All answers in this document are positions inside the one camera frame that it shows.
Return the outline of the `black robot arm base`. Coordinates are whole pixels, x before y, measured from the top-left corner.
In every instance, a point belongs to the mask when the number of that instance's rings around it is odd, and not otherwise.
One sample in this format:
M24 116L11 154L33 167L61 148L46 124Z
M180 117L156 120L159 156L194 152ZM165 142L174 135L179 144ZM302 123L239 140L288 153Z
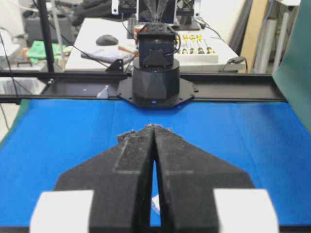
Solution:
M174 58L176 32L167 24L146 23L137 41L139 57L131 77L119 82L117 96L142 108L172 108L193 99L193 83L181 78Z

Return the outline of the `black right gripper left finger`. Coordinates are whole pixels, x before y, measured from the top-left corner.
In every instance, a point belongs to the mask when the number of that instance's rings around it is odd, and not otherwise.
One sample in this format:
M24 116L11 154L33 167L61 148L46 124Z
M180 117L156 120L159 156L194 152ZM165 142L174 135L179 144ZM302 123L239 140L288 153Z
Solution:
M32 233L133 233L152 180L153 128L121 136L105 152L63 172L41 193Z

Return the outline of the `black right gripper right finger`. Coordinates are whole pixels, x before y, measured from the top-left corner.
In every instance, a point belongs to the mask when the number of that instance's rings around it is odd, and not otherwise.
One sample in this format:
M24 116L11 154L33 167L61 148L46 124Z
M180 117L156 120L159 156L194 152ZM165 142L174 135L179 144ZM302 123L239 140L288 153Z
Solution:
M175 233L277 233L269 194L244 170L155 126L161 211Z

